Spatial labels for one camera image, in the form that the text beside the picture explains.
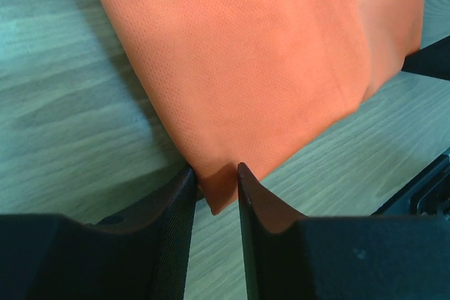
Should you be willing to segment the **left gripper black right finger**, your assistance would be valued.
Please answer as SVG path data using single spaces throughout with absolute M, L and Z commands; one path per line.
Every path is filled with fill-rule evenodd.
M 449 219 L 310 217 L 238 167 L 249 299 L 448 299 Z

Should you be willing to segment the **orange t-shirt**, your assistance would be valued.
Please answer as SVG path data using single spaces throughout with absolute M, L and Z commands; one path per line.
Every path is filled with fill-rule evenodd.
M 239 163 L 268 176 L 420 47 L 424 0 L 101 0 L 218 214 Z

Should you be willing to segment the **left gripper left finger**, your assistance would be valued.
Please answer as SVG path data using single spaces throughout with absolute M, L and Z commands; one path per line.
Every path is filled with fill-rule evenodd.
M 195 201 L 195 174 L 184 167 L 96 224 L 3 215 L 1 298 L 182 299 Z

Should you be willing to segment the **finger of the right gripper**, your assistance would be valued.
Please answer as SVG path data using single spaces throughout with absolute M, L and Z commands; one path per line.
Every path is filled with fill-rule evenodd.
M 450 80 L 450 36 L 405 58 L 403 72 Z

